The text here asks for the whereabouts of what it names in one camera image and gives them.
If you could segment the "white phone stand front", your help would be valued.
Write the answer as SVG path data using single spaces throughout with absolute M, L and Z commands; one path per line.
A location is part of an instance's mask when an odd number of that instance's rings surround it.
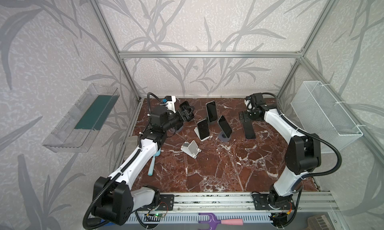
M 193 159 L 197 158 L 197 155 L 202 151 L 197 145 L 196 141 L 192 141 L 191 143 L 184 142 L 181 151 L 190 156 Z

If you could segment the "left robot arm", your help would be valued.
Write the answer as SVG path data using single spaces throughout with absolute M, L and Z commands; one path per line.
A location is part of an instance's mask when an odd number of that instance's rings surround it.
M 133 191 L 132 186 L 147 162 L 161 149 L 167 132 L 177 131 L 194 118 L 193 106 L 183 102 L 176 111 L 165 105 L 149 113 L 149 122 L 138 136 L 138 145 L 128 159 L 107 178 L 99 177 L 94 184 L 93 200 L 85 212 L 83 228 L 98 229 L 108 223 L 122 226 L 132 213 L 143 207 L 156 208 L 160 192 L 147 186 Z

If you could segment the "purple pink fork tool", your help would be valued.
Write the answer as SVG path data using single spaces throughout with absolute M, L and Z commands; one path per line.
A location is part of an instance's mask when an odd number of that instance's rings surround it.
M 207 216 L 208 220 L 199 221 L 199 224 L 208 224 L 209 230 L 215 230 L 219 224 L 229 226 L 243 226 L 244 222 L 242 219 L 227 219 L 219 220 L 213 213 L 198 213 L 199 216 Z

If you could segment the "black phone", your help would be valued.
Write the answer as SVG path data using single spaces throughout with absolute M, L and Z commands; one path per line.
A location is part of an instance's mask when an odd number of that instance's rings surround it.
M 184 101 L 184 102 L 182 102 L 180 104 L 180 110 L 183 110 L 183 111 L 189 110 L 189 111 L 191 111 L 191 110 L 193 110 L 193 107 L 190 106 L 189 102 L 186 100 L 186 101 Z
M 217 106 L 215 101 L 206 103 L 207 119 L 209 123 L 212 123 L 218 119 Z
M 229 125 L 228 121 L 226 120 L 225 116 L 221 116 L 218 120 L 218 124 L 222 131 L 225 132 L 227 136 L 230 135 L 230 133 L 233 132 L 231 126 Z
M 210 137 L 209 123 L 207 119 L 201 120 L 197 123 L 198 135 L 201 141 L 205 141 Z
M 249 123 L 244 123 L 243 124 L 243 130 L 245 133 L 245 138 L 247 140 L 254 140 L 256 138 L 255 131 L 253 128 L 253 120 L 250 119 Z

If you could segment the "purple round phone stand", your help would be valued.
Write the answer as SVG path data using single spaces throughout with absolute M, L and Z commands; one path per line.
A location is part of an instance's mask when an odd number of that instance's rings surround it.
M 227 136 L 224 131 L 221 131 L 218 135 L 218 138 L 220 141 L 224 143 L 228 143 L 231 140 L 231 136 L 232 136 L 232 133 L 230 133 L 230 135 Z

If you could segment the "clear plastic wall tray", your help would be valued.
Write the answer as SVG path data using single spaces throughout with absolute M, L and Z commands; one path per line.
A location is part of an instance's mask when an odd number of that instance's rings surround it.
M 117 87 L 90 84 L 43 146 L 54 153 L 87 153 L 119 97 Z

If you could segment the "black phone on white stand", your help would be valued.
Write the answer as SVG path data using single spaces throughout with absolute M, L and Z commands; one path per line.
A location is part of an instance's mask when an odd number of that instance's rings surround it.
M 198 135 L 201 141 L 205 141 L 210 137 L 209 123 L 207 119 L 201 120 L 197 123 Z

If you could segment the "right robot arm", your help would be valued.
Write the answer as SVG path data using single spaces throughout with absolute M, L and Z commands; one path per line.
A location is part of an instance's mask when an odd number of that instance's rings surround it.
M 254 93 L 245 98 L 246 110 L 239 113 L 245 138 L 256 138 L 253 122 L 264 120 L 270 124 L 287 142 L 285 154 L 285 169 L 279 179 L 271 186 L 265 200 L 272 209 L 281 209 L 292 200 L 297 192 L 297 186 L 306 178 L 321 177 L 335 173 L 342 165 L 339 150 L 316 134 L 310 134 L 288 118 L 280 110 L 278 102 L 267 104 L 264 97 L 267 93 Z M 335 166 L 325 172 L 316 173 L 314 170 L 322 163 L 321 144 L 329 147 L 337 157 Z

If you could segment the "aluminium mounting rail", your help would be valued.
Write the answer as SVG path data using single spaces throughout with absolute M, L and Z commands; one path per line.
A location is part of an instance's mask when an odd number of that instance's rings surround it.
M 169 214 L 176 213 L 268 213 L 287 212 L 338 212 L 340 209 L 330 192 L 303 192 L 299 204 L 298 195 L 283 207 L 270 207 L 267 195 L 250 192 L 222 193 L 172 193 L 172 199 L 162 200 L 156 208 Z

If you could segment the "grey stand far left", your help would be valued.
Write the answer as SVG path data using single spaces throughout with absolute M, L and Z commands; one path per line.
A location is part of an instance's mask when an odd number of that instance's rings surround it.
M 183 125 L 181 125 L 181 126 L 176 126 L 175 127 L 175 133 L 179 133 L 180 131 L 182 131 L 183 130 Z

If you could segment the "teal silicone spatula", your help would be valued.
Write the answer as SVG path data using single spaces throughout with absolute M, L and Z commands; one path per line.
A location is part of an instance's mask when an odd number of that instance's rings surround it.
M 155 168 L 155 161 L 156 157 L 158 157 L 161 154 L 161 150 L 158 150 L 152 157 L 151 164 L 148 170 L 148 176 L 152 176 L 154 173 L 154 168 Z

